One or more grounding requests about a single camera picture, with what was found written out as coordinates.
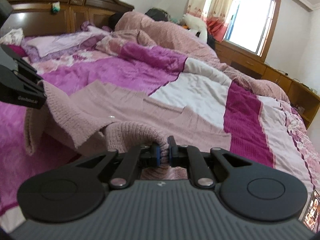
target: drawer handle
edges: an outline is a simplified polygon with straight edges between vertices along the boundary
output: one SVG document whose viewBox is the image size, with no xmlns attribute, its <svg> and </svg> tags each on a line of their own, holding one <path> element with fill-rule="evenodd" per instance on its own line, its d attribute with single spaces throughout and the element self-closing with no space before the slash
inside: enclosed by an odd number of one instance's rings
<svg viewBox="0 0 320 240">
<path fill-rule="evenodd" d="M 249 64 L 250 66 L 254 66 L 254 64 L 250 63 L 249 61 L 246 61 L 247 64 Z"/>
</svg>

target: window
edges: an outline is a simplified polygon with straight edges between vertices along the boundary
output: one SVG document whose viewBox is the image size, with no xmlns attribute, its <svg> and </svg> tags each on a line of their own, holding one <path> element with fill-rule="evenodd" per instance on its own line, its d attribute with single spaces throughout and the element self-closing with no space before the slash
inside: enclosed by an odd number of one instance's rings
<svg viewBox="0 0 320 240">
<path fill-rule="evenodd" d="M 265 59 L 281 0 L 234 0 L 225 40 Z"/>
</svg>

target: headboard panel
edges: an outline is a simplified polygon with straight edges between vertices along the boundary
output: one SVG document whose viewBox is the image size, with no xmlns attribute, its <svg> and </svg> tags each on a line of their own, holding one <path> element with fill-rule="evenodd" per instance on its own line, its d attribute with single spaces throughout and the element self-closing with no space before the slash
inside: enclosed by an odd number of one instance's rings
<svg viewBox="0 0 320 240">
<path fill-rule="evenodd" d="M 8 0 L 14 12 L 1 28 L 0 35 L 23 28 L 25 36 L 53 35 L 80 30 L 84 21 L 97 27 L 108 25 L 116 12 L 134 7 L 119 0 Z M 60 12 L 52 13 L 52 3 L 60 2 Z"/>
</svg>

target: gray ribbed surface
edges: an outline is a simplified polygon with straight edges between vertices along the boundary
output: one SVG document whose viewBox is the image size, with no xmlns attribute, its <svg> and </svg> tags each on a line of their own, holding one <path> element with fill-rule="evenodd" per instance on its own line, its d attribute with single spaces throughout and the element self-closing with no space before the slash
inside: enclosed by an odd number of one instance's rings
<svg viewBox="0 0 320 240">
<path fill-rule="evenodd" d="M 304 240 L 313 235 L 297 220 L 259 225 L 227 212 L 213 192 L 197 190 L 187 180 L 136 181 L 113 191 L 98 210 L 75 222 L 44 225 L 27 221 L 16 240 Z"/>
</svg>

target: phone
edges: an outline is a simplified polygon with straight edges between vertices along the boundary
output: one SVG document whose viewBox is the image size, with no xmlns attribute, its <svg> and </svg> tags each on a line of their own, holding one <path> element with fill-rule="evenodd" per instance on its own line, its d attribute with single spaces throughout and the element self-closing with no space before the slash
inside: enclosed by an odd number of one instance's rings
<svg viewBox="0 0 320 240">
<path fill-rule="evenodd" d="M 313 231 L 313 228 L 315 227 L 319 213 L 320 213 L 320 195 L 315 190 L 311 195 L 310 203 L 303 220 L 303 224 L 307 226 L 307 228 L 309 228 L 311 231 Z"/>
</svg>

